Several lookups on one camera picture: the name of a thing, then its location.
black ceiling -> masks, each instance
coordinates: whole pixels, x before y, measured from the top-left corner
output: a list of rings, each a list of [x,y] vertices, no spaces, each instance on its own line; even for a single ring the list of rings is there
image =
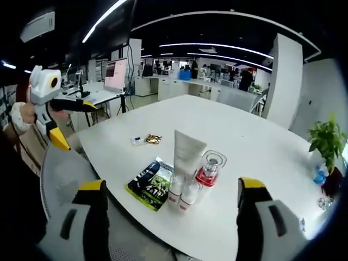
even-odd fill
[[[119,44],[117,40],[124,37],[125,31],[158,18],[192,11],[219,10],[247,13],[268,18],[283,24],[313,42],[322,50],[316,59],[335,56],[338,49],[333,35],[339,33],[340,25],[337,14],[339,10],[333,5],[318,6],[303,4],[303,1],[288,3],[268,3],[266,1],[216,1],[204,5],[199,0],[138,0],[133,21],[130,15],[132,1],[124,8],[110,15],[103,26],[98,26],[86,45],[80,42],[90,27],[111,6],[115,0],[36,0],[36,1],[2,1],[0,16],[0,34],[4,36],[1,43],[0,59],[17,66],[17,72],[30,70],[35,64],[48,66],[52,63],[62,64],[65,55],[73,53],[81,63],[90,59],[91,54],[109,58],[110,51]],[[23,43],[20,32],[35,14],[45,10],[56,11],[55,31],[40,38]],[[142,54],[158,56],[160,53],[174,53],[175,56],[187,56],[187,52],[199,53],[197,46],[159,47],[161,44],[180,42],[210,42],[252,49],[268,54],[272,49],[277,33],[284,34],[303,45],[304,57],[316,50],[288,31],[267,22],[253,18],[204,14],[192,15],[161,21],[131,33],[131,37],[142,39]],[[264,57],[235,49],[216,47],[218,55],[234,57],[261,64]],[[1,68],[0,80],[7,82],[14,70]]]

gold packet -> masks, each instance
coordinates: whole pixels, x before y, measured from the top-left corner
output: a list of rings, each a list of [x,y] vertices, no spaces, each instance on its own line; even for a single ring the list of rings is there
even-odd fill
[[[162,136],[149,134],[149,135],[145,138],[145,142],[146,142],[146,143],[149,143],[149,144],[159,144],[160,141],[161,141],[161,139],[162,139]]]

green leaves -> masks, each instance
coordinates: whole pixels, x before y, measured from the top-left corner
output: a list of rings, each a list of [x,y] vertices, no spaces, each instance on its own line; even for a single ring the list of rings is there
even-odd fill
[[[310,134],[309,141],[311,142],[309,151],[314,151],[317,148],[326,161],[329,173],[331,173],[334,168],[335,158],[342,154],[343,144],[347,141],[347,135],[341,132],[341,128],[335,122],[333,114],[330,114],[328,122],[315,122],[314,128],[308,130],[308,133]]]

red liquid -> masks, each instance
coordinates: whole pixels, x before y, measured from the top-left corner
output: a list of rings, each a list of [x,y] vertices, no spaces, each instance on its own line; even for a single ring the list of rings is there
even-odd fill
[[[198,170],[198,173],[196,175],[196,180],[202,185],[207,187],[214,186],[216,178],[217,178],[217,175],[207,177],[206,174],[204,173],[203,167],[200,168],[200,170]]]

blue container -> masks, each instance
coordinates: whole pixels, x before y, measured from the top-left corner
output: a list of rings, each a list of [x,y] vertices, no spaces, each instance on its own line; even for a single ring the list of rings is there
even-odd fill
[[[180,71],[179,73],[179,79],[180,80],[189,80],[191,79],[191,71]]]

